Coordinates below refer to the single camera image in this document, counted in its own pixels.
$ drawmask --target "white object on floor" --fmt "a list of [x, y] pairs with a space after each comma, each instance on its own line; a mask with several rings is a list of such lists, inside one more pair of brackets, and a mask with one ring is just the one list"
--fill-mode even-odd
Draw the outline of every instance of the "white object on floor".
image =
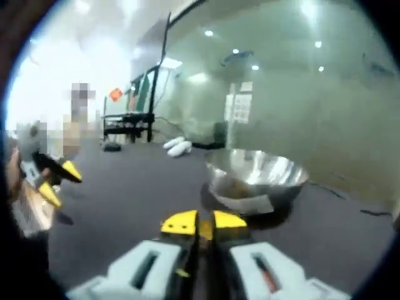
[[175, 145], [168, 151], [168, 155], [172, 156], [173, 158], [177, 158], [184, 153], [190, 153], [192, 150], [192, 142], [184, 141], [180, 142], [178, 145]]
[[164, 149], [171, 149], [172, 147], [174, 147], [174, 146], [176, 146], [179, 143], [184, 142], [184, 141], [185, 141], [185, 138], [183, 136], [179, 136], [179, 137], [177, 137], [175, 139], [172, 139], [172, 140], [166, 142], [164, 144], [163, 148]]

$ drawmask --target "person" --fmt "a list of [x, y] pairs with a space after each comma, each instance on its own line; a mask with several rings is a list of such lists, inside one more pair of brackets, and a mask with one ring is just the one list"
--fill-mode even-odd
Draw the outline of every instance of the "person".
[[[15, 147], [9, 162], [6, 164], [6, 182], [8, 186], [8, 203], [13, 204], [19, 200], [21, 191], [23, 189], [23, 177], [19, 168], [19, 151]], [[49, 180], [51, 177], [50, 170], [48, 168], [42, 171], [42, 175]], [[38, 231], [26, 238], [26, 242], [31, 252], [36, 256], [36, 262], [43, 269], [48, 269], [48, 230]]]

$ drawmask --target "stainless steel bowl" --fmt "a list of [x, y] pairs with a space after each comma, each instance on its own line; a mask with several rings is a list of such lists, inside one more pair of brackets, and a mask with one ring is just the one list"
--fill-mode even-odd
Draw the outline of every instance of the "stainless steel bowl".
[[224, 198], [267, 195], [272, 206], [289, 204], [308, 180], [300, 165], [262, 151], [219, 149], [206, 155], [210, 190]]

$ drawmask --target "black metal frame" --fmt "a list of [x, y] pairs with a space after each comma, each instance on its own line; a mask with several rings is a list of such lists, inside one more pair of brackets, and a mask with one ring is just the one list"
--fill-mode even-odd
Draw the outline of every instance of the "black metal frame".
[[[171, 27], [171, 14], [168, 16], [167, 26], [164, 32], [164, 41], [162, 43], [162, 50], [161, 50], [161, 60], [157, 66], [154, 66], [148, 69], [145, 73], [139, 75], [137, 78], [131, 81], [131, 86], [138, 80], [141, 80], [143, 76], [154, 71], [154, 77], [152, 80], [152, 87], [150, 92], [150, 103], [149, 103], [149, 111], [143, 113], [129, 113], [126, 114], [114, 114], [114, 115], [106, 115], [106, 108], [107, 108], [107, 97], [104, 98], [104, 116], [103, 118], [103, 140], [107, 139], [109, 134], [128, 134], [131, 138], [131, 142], [134, 143], [136, 138], [141, 137], [141, 133], [147, 130], [147, 142], [150, 143], [153, 138], [153, 123], [154, 123], [154, 96], [156, 94], [156, 86], [158, 80], [158, 73], [161, 63], [165, 57], [165, 47], [167, 42], [167, 34], [168, 29]], [[120, 121], [116, 121], [116, 123], [121, 124], [121, 127], [115, 128], [107, 128], [106, 119], [107, 118], [122, 118]], [[137, 127], [139, 123], [147, 123], [147, 127]]]
[[189, 14], [193, 9], [197, 8], [198, 6], [204, 4], [208, 0], [197, 0], [190, 4], [187, 8], [181, 11], [171, 22], [168, 24], [168, 29], [172, 28], [178, 21], [180, 21], [184, 16]]

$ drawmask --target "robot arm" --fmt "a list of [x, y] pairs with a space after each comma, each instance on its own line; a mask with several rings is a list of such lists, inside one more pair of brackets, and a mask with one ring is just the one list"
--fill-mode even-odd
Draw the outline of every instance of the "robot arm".
[[[318, 279], [267, 242], [252, 239], [241, 218], [212, 212], [207, 249], [208, 299], [348, 300], [350, 296]], [[198, 212], [167, 219], [159, 239], [143, 241], [112, 263], [107, 276], [73, 289], [71, 300], [191, 299], [199, 260]]]

